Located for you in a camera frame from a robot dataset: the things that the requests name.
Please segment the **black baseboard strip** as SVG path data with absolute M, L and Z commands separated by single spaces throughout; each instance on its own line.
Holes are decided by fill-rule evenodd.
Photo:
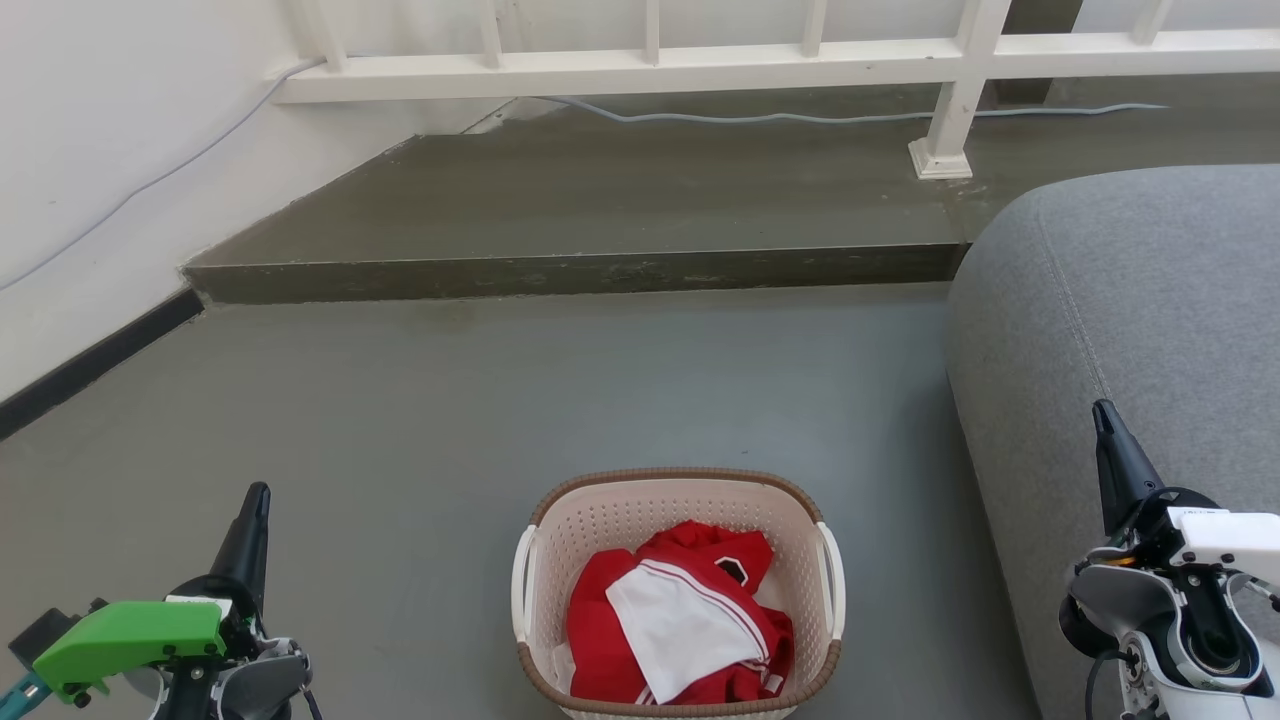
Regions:
M 192 322 L 204 309 L 198 293 L 184 288 L 14 393 L 0 404 L 0 441 L 73 398 L 165 334 Z

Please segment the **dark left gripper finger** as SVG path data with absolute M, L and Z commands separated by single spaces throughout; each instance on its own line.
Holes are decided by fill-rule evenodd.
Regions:
M 246 491 L 239 514 L 228 528 L 210 574 L 239 582 L 259 593 L 259 483 Z
M 257 607 L 265 606 L 268 575 L 269 512 L 271 491 L 266 483 L 253 483 L 244 497 L 246 562 L 244 584 Z

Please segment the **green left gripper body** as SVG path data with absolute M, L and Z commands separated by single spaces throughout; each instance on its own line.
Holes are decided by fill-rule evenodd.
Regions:
M 120 601 L 73 623 L 33 661 L 63 702 L 110 676 L 178 660 L 253 657 L 265 592 L 230 577 L 197 577 L 164 600 Z

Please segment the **white garment with red stripes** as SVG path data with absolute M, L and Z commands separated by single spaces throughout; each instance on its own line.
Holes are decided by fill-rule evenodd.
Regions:
M 677 565 L 643 560 L 605 597 L 658 705 L 732 665 L 771 661 L 748 609 Z

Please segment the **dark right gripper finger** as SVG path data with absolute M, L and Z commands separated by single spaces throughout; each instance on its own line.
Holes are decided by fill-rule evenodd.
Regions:
M 1130 433 L 1110 400 L 1096 400 L 1092 404 L 1092 418 L 1103 533 L 1114 536 L 1132 506 L 1126 469 L 1126 442 Z
M 1138 503 L 1152 492 L 1164 488 L 1165 484 L 1133 433 L 1128 437 L 1126 451 L 1126 469 L 1132 488 L 1132 512 Z

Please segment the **grey fabric sofa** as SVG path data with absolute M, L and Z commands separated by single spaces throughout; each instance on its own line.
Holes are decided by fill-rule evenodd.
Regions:
M 947 375 L 1041 720 L 1083 720 L 1059 628 L 1105 542 L 1092 404 L 1167 486 L 1280 515 L 1280 165 L 1064 181 L 1006 206 L 948 291 Z

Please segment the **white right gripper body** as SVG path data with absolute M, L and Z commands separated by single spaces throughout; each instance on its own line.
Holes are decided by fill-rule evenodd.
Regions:
M 1190 489 L 1153 489 L 1100 550 L 1100 562 L 1142 571 L 1207 568 L 1280 587 L 1280 515 L 1234 512 Z

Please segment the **cream perforated laundry basket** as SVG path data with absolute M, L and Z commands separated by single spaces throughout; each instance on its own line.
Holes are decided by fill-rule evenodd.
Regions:
M 636 550 L 684 521 L 759 530 L 774 560 L 759 603 L 794 624 L 795 665 L 780 696 L 732 705 L 627 705 L 567 693 L 559 661 L 570 596 L 588 560 Z M 846 591 L 838 544 L 813 500 L 767 473 L 723 468 L 645 468 L 572 479 L 535 509 L 509 582 L 512 628 L 534 688 L 571 720 L 786 720 L 820 692 L 837 666 Z

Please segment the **white metal railing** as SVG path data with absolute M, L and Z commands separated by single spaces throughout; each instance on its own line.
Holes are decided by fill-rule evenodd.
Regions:
M 908 151 L 924 181 L 972 177 L 991 81 L 1280 72 L 1280 0 L 1120 0 L 1107 22 L 1009 22 L 1015 0 L 413 0 L 458 38 L 360 53 L 355 0 L 301 0 L 279 104 L 454 101 L 934 85 Z

